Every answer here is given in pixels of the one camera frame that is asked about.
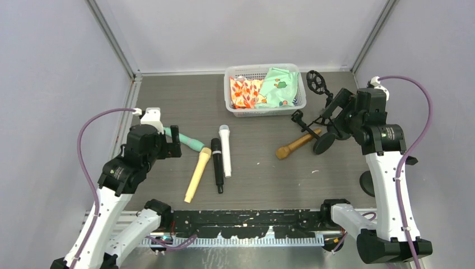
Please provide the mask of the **green microphone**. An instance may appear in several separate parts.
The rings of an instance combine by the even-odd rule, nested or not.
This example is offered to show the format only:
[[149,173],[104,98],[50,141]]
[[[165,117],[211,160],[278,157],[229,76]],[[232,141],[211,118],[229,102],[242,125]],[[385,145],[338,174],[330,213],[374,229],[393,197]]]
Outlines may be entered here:
[[204,143],[201,141],[190,138],[182,133],[179,133],[179,139],[182,144],[196,152],[200,152],[205,147]]

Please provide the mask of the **gold brown microphone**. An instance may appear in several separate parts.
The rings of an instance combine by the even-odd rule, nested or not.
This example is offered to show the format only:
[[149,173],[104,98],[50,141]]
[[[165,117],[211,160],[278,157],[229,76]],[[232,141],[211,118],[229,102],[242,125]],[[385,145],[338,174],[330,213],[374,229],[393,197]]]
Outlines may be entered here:
[[282,160],[289,157],[293,152],[295,152],[296,150],[301,148],[303,145],[310,142],[312,139],[314,139],[314,137],[310,133],[307,133],[301,136],[300,138],[294,140],[293,142],[287,145],[281,146],[280,148],[276,150],[277,158]]

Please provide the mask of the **black round-base mic stand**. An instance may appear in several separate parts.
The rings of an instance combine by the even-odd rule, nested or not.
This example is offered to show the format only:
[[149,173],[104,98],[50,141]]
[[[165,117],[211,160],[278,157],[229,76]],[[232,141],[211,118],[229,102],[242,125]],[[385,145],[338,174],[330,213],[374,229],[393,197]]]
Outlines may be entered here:
[[303,112],[301,110],[296,110],[291,115],[291,120],[297,123],[302,128],[302,131],[307,131],[308,134],[310,134],[314,139],[316,139],[316,142],[314,143],[314,146],[313,146],[313,152],[316,155],[320,155],[326,152],[336,140],[336,135],[331,132],[327,132],[322,135],[317,134],[309,126],[307,126],[307,124],[302,120],[302,118],[303,118]]

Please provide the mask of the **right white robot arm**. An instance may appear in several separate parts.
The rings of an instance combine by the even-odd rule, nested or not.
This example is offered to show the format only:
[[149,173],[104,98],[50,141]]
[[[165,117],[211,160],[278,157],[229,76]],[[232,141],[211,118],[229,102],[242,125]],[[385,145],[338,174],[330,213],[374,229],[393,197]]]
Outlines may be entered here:
[[432,243],[421,238],[412,214],[404,132],[401,126],[386,122],[387,100],[382,89],[364,88],[353,94],[342,88],[324,109],[332,114],[340,107],[333,121],[335,129],[361,146],[374,188],[377,222],[362,216],[346,199],[325,200],[321,208],[327,223],[356,239],[358,254],[366,264],[416,261],[433,253]]

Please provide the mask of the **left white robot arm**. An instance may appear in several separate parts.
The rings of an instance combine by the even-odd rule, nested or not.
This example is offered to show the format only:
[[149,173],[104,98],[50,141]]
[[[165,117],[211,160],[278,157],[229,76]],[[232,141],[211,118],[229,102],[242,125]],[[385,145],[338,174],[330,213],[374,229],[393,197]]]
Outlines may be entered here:
[[151,232],[168,228],[171,207],[156,199],[146,202],[141,214],[119,235],[112,236],[125,206],[156,160],[181,157],[179,127],[171,126],[171,142],[149,124],[130,128],[121,153],[103,166],[98,181],[98,201],[69,253],[51,268],[119,268],[125,258]]

